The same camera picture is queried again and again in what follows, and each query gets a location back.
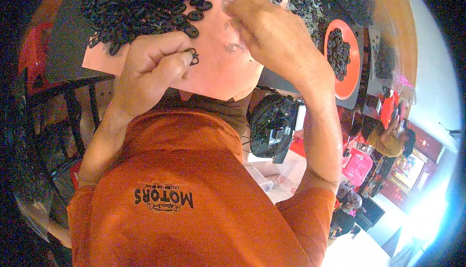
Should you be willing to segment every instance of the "hand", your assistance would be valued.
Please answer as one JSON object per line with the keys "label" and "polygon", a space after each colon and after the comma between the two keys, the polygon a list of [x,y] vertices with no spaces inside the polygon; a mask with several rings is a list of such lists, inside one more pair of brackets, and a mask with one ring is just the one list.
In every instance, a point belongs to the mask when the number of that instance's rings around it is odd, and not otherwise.
{"label": "hand", "polygon": [[192,54],[183,32],[143,35],[131,44],[111,106],[131,121],[154,107],[166,89],[185,74]]}
{"label": "hand", "polygon": [[334,86],[333,70],[298,15],[267,0],[235,0],[226,13],[256,61],[293,84],[325,78]]}

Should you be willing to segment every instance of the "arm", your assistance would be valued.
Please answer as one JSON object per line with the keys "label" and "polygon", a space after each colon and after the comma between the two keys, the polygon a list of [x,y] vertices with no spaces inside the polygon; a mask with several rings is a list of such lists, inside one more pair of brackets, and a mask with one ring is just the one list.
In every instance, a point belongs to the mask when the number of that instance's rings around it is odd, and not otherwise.
{"label": "arm", "polygon": [[309,187],[336,193],[342,140],[335,75],[314,46],[304,21],[267,0],[236,0],[226,12],[252,57],[290,81],[308,108],[304,124],[307,168],[297,193]]}
{"label": "arm", "polygon": [[393,130],[395,130],[396,127],[399,125],[399,118],[399,116],[397,116],[397,118],[393,118],[388,124],[388,128],[382,131],[382,134],[380,135],[380,140],[382,142],[384,142],[387,139],[387,137],[393,133]]}
{"label": "arm", "polygon": [[83,157],[79,188],[95,186],[117,161],[130,121],[155,106],[189,68],[190,40],[182,32],[144,35],[132,44],[115,95]]}

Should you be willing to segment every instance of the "left hand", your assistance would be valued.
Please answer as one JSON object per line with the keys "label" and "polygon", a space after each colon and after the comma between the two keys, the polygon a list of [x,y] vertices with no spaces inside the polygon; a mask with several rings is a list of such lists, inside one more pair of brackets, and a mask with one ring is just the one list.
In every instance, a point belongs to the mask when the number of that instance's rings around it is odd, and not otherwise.
{"label": "left hand", "polygon": [[190,38],[183,32],[142,35],[131,44],[111,107],[131,121],[152,107],[188,71]]}

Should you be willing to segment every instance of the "pink sheet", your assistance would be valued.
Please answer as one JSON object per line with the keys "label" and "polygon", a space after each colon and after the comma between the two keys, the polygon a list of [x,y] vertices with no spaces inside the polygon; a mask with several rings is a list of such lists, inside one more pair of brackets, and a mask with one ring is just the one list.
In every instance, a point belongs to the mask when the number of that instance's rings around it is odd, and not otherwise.
{"label": "pink sheet", "polygon": [[[199,64],[192,66],[188,80],[181,79],[173,88],[209,96],[220,100],[240,100],[257,85],[264,66],[256,62],[230,23],[224,7],[233,0],[209,0],[213,8],[204,11],[204,19],[193,22],[199,37],[192,46],[199,54]],[[188,12],[194,10],[188,2]],[[120,76],[130,45],[125,45],[116,56],[106,53],[107,46],[99,43],[87,47],[82,66]]]}

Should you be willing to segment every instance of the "orange plate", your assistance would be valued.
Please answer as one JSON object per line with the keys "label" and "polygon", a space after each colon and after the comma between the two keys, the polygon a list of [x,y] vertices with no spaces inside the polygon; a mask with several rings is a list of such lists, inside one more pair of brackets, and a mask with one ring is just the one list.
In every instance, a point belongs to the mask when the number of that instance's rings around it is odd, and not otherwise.
{"label": "orange plate", "polygon": [[349,59],[351,62],[346,66],[346,76],[343,81],[339,81],[335,77],[335,96],[338,99],[344,100],[351,96],[356,84],[359,80],[359,49],[356,37],[354,36],[351,28],[343,20],[335,19],[330,22],[327,32],[325,33],[325,44],[324,44],[324,56],[327,59],[327,42],[329,40],[329,34],[335,28],[341,29],[341,35],[344,42],[349,42],[351,48],[349,49]]}

